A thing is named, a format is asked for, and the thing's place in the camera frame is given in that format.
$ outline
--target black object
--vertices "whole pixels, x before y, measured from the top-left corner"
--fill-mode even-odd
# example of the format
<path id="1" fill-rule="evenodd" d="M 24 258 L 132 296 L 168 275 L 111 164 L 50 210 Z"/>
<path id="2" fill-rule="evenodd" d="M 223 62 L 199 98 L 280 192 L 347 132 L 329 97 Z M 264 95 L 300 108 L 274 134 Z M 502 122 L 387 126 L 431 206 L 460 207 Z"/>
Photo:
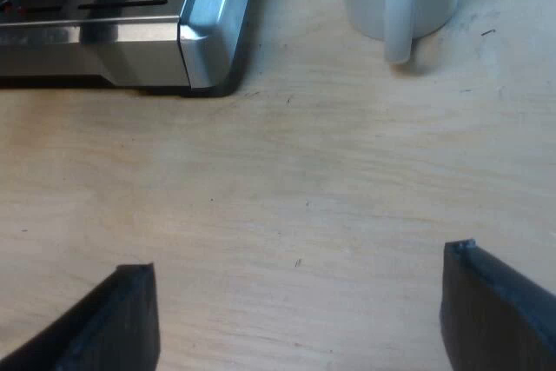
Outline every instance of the black object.
<path id="1" fill-rule="evenodd" d="M 556 297 L 473 240 L 444 248 L 440 321 L 455 371 L 556 370 Z"/>
<path id="2" fill-rule="evenodd" d="M 154 267 L 124 265 L 0 371 L 153 371 L 159 354 Z"/>

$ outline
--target mug handle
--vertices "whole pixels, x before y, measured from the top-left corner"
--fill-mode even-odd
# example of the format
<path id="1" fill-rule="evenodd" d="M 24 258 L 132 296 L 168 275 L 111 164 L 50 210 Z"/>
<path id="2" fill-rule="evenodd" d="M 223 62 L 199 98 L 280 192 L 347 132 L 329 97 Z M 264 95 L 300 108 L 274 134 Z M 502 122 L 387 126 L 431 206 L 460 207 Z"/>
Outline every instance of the mug handle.
<path id="1" fill-rule="evenodd" d="M 402 64 L 411 56 L 415 0 L 385 0 L 384 41 L 386 60 Z"/>

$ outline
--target wooden table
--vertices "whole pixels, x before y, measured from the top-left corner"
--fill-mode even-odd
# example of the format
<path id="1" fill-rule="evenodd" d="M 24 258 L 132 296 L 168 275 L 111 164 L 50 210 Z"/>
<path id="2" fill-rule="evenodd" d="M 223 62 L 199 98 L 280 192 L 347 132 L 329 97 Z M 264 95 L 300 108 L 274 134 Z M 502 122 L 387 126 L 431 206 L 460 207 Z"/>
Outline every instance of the wooden table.
<path id="1" fill-rule="evenodd" d="M 341 0 L 253 0 L 232 96 L 0 92 L 0 356 L 155 262 L 161 371 L 448 369 L 444 242 L 556 290 L 552 4 L 394 69 Z"/>

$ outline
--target stainless steel tray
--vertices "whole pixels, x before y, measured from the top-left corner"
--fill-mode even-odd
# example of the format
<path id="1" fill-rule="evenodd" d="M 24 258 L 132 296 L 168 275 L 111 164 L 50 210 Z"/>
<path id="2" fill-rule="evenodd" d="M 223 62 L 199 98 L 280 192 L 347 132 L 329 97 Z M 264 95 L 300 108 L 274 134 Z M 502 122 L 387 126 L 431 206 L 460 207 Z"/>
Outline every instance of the stainless steel tray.
<path id="1" fill-rule="evenodd" d="M 248 0 L 0 0 L 0 77 L 191 87 L 229 72 Z"/>

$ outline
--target light wood surface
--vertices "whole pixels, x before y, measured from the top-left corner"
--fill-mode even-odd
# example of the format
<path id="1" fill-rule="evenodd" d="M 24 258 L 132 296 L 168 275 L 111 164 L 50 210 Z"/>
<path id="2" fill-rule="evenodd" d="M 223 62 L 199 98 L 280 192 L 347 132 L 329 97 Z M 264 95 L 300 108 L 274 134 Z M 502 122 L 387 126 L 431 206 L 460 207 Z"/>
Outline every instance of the light wood surface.
<path id="1" fill-rule="evenodd" d="M 393 69 L 341 0 L 253 0 L 232 96 L 1 91 L 0 356 L 155 262 L 161 371 L 449 369 L 444 242 L 556 290 L 552 4 L 462 0 Z"/>

